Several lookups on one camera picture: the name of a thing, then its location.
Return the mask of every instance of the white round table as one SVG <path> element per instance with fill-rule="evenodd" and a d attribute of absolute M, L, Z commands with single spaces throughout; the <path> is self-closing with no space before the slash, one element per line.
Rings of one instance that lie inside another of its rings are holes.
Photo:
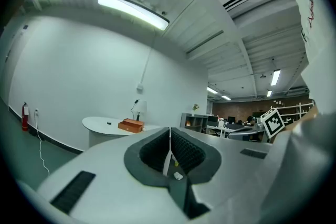
<path fill-rule="evenodd" d="M 118 123 L 121 119 L 103 118 L 103 117 L 88 117 L 82 120 L 85 128 L 89 130 L 89 147 L 99 143 L 121 138 L 127 135 L 134 134 L 118 128 Z M 145 124 L 143 131 L 148 131 L 156 128 L 161 128 L 156 125 Z"/>

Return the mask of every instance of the wall-mounted light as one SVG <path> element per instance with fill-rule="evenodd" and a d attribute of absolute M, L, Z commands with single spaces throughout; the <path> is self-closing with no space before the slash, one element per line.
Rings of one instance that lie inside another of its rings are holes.
<path fill-rule="evenodd" d="M 208 87 L 208 91 L 209 91 L 209 92 L 212 92 L 212 93 L 214 93 L 214 94 L 217 94 L 217 93 L 218 93 L 218 92 L 216 92 L 215 90 L 213 90 L 213 89 L 211 89 L 211 88 L 209 88 L 209 87 Z"/>
<path fill-rule="evenodd" d="M 280 72 L 281 72 L 280 69 L 278 69 L 278 70 L 274 70 L 274 72 L 273 72 L 273 79 L 272 79 L 271 86 L 274 86 L 274 85 L 277 84 L 278 79 L 279 79 L 279 76 L 280 76 Z"/>
<path fill-rule="evenodd" d="M 166 18 L 130 0 L 98 0 L 98 4 L 130 14 L 160 30 L 166 30 L 169 25 L 169 21 Z"/>

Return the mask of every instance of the white shelving unit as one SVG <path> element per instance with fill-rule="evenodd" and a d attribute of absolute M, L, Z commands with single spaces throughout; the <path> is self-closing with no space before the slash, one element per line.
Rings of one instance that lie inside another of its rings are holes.
<path fill-rule="evenodd" d="M 278 109 L 278 110 L 281 110 L 281 109 L 293 109 L 293 108 L 298 108 L 299 109 L 299 112 L 298 113 L 292 113 L 292 114 L 280 114 L 282 117 L 284 117 L 284 116 L 295 116 L 295 115 L 299 115 L 300 116 L 300 118 L 302 118 L 302 116 L 304 115 L 304 114 L 306 114 L 307 112 L 302 112 L 302 107 L 303 106 L 309 106 L 309 105 L 311 105 L 311 106 L 314 106 L 314 101 L 312 102 L 312 103 L 308 103 L 308 104 L 301 104 L 301 103 L 299 103 L 298 105 L 292 105 L 292 106 L 280 106 L 280 107 L 278 107 L 278 108 L 276 108 L 276 109 Z"/>

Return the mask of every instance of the black baseboard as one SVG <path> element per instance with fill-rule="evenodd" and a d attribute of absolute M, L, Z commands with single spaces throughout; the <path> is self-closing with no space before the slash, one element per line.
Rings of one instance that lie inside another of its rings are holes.
<path fill-rule="evenodd" d="M 19 120 L 21 122 L 21 117 L 10 106 L 8 108 L 9 108 L 10 113 L 17 120 Z M 36 130 L 36 128 L 33 127 L 33 126 L 31 126 L 30 124 L 28 124 L 28 133 L 37 137 L 37 130 Z M 55 146 L 58 146 L 60 148 L 63 148 L 64 150 L 70 151 L 70 152 L 75 153 L 75 154 L 80 154 L 80 153 L 83 152 L 83 151 L 80 151 L 80 150 L 78 150 L 76 148 L 73 148 L 73 147 L 67 146 L 65 144 L 59 143 L 58 141 L 50 138 L 49 136 L 45 135 L 41 131 L 38 131 L 38 135 L 39 135 L 39 137 L 41 138 L 42 141 L 44 141 L 44 140 L 48 141 L 49 143 L 54 144 Z"/>

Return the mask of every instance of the ceiling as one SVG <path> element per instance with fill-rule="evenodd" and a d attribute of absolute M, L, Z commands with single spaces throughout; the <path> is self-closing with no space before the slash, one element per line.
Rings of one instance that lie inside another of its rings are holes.
<path fill-rule="evenodd" d="M 228 10 L 222 6 L 227 0 L 133 1 L 165 12 L 170 25 L 157 33 L 208 69 L 209 86 L 219 93 L 209 93 L 209 100 L 226 102 L 223 94 L 233 101 L 259 100 L 269 89 L 274 97 L 284 97 L 291 89 L 307 93 L 300 74 L 308 62 L 295 0 L 244 0 Z M 25 0 L 23 8 L 30 12 L 50 6 L 96 10 L 152 31 L 143 21 L 102 7 L 97 0 Z M 275 69 L 281 69 L 281 75 L 271 87 Z"/>

